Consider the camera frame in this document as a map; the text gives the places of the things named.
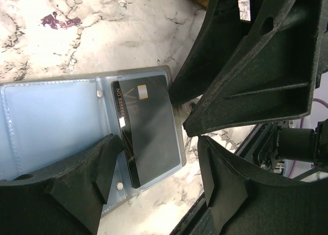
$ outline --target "white rivet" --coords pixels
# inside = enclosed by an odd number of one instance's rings
[[[102,92],[102,90],[97,90],[97,97],[98,98],[102,98],[104,95],[104,93]]]
[[[116,184],[116,187],[117,187],[118,190],[122,190],[122,189],[123,189],[123,183],[118,182],[118,183]]]

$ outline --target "card chip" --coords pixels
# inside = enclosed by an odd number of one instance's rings
[[[139,92],[139,99],[148,98],[148,92],[147,92],[146,85],[139,85],[138,86],[138,92]]]

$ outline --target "purple stain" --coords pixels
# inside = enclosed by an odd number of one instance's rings
[[[81,19],[79,17],[69,19],[67,21],[59,21],[57,16],[58,14],[55,11],[52,14],[45,16],[41,19],[42,25],[45,26],[48,24],[52,29],[58,29],[59,25],[61,28],[67,29],[71,26],[77,26],[81,24]]]

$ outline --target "black cylinder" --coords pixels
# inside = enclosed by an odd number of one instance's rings
[[[278,155],[283,159],[313,162],[315,132],[312,129],[281,129]]]

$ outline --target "marble countertop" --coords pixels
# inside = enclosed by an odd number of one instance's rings
[[[248,19],[247,0],[240,8]],[[206,13],[190,0],[0,0],[0,9],[0,83],[157,65],[174,78]],[[41,21],[53,12],[57,29]],[[233,152],[251,128],[210,136]],[[103,217],[98,234],[171,232],[203,191],[197,139],[186,141],[186,166]]]

